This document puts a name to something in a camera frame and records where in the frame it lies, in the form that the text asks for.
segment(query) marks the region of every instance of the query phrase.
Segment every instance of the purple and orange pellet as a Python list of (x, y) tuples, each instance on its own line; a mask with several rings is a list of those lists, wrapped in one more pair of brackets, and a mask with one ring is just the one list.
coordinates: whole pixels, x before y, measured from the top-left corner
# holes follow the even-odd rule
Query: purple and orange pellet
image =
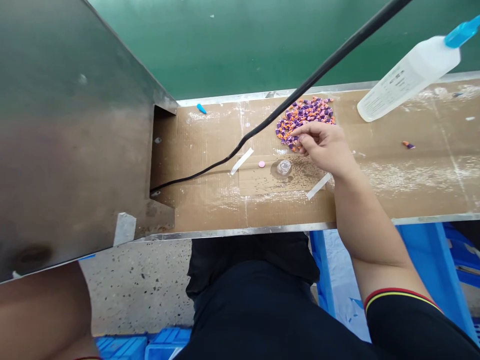
[(299, 137), (290, 135), (293, 130), (311, 122), (335, 124), (334, 112), (328, 105), (332, 101), (331, 98), (313, 96), (312, 100), (298, 99), (290, 105), (275, 129), (281, 143), (288, 145), (293, 152), (296, 152), (299, 148), (297, 146)]
[(409, 143), (408, 141), (402, 141), (402, 144), (405, 145), (409, 150), (415, 149), (415, 145)]

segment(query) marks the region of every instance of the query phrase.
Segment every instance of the bottle label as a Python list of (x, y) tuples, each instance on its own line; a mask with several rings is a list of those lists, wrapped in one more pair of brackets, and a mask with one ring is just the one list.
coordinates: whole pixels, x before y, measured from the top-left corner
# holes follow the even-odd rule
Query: bottle label
[(416, 72), (408, 61), (400, 61), (363, 98), (363, 108), (367, 114), (375, 117), (393, 103), (398, 102), (424, 80), (425, 78)]

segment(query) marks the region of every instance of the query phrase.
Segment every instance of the red and yellow stripe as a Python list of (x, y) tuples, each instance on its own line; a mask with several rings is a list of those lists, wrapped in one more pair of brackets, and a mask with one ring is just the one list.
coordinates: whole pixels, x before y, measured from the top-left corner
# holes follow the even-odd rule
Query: red and yellow stripe
[(419, 294), (418, 292), (407, 290), (407, 289), (402, 289), (402, 288), (397, 288), (397, 287), (389, 287), (389, 288), (383, 288), (376, 290), (372, 292), (365, 300), (365, 303), (363, 304), (363, 308), (365, 309), (365, 314), (369, 310), (369, 306), (376, 300), (388, 295), (402, 295), (402, 296), (408, 296), (411, 298), (415, 298), (418, 300), (421, 300), (427, 304), (432, 305), (434, 308), (438, 309), (441, 313), (443, 313), (442, 310), (437, 306), (436, 303), (434, 303), (432, 300), (430, 300), (428, 297)]

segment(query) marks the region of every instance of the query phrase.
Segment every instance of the black sleeve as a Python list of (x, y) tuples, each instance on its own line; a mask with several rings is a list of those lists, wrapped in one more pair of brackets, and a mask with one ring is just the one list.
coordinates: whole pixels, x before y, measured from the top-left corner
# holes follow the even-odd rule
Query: black sleeve
[(402, 289), (372, 295), (365, 312), (375, 346), (409, 360), (480, 359), (478, 345), (426, 297)]

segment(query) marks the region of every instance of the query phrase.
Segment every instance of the forearm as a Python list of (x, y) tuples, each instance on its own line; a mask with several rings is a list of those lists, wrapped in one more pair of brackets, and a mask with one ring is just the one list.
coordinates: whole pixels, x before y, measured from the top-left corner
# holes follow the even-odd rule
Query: forearm
[(411, 261), (392, 221), (358, 165), (335, 177), (338, 232), (352, 259), (371, 264), (410, 266)]

